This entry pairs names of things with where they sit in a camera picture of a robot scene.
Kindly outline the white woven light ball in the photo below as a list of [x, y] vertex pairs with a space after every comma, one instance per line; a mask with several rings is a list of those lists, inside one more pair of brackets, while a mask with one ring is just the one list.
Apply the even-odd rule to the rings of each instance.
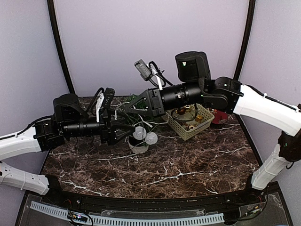
[[145, 137], [144, 141], [148, 145], [154, 145], [158, 141], [158, 136], [154, 132], [149, 132], [149, 133], [146, 134], [146, 137]]
[[134, 137], [135, 139], [137, 139], [137, 140], [144, 140], [145, 137], [146, 137], [146, 134], [147, 134], [147, 132], [146, 132], [146, 129], [145, 129], [144, 127], [142, 127], [142, 126], [137, 126], [137, 127], [135, 128], [134, 133], [133, 133], [133, 137]]

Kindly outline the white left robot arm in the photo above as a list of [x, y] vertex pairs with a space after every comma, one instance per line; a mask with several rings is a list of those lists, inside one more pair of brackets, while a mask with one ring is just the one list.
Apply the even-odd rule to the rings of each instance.
[[26, 153], [54, 150], [72, 137], [99, 136], [102, 144], [114, 145], [134, 131], [133, 126], [111, 118], [97, 121], [95, 117], [91, 117], [84, 121], [59, 122], [54, 118], [44, 117], [29, 124], [24, 130], [0, 138], [0, 183], [40, 195], [60, 192], [57, 177], [20, 170], [6, 164], [4, 160]]

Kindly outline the small green christmas tree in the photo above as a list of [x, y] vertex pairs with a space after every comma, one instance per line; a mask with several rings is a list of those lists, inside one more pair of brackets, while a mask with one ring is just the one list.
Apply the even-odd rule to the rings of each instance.
[[134, 154], [143, 154], [148, 151], [149, 144], [146, 143], [147, 133], [150, 132], [152, 126], [143, 122], [144, 118], [138, 114], [127, 113], [126, 105], [137, 97], [135, 94], [126, 96], [119, 110], [125, 114], [126, 123], [135, 128], [134, 132], [127, 137], [127, 143], [130, 151]]

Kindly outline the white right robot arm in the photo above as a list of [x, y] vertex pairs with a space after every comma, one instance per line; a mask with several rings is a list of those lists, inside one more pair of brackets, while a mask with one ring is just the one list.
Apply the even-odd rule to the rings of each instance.
[[163, 89], [148, 89], [130, 101], [125, 111], [157, 117], [168, 110], [194, 104], [247, 116], [282, 131], [274, 151], [252, 174], [252, 189], [265, 189], [289, 163], [301, 159], [300, 107], [283, 103], [228, 77], [202, 78]]

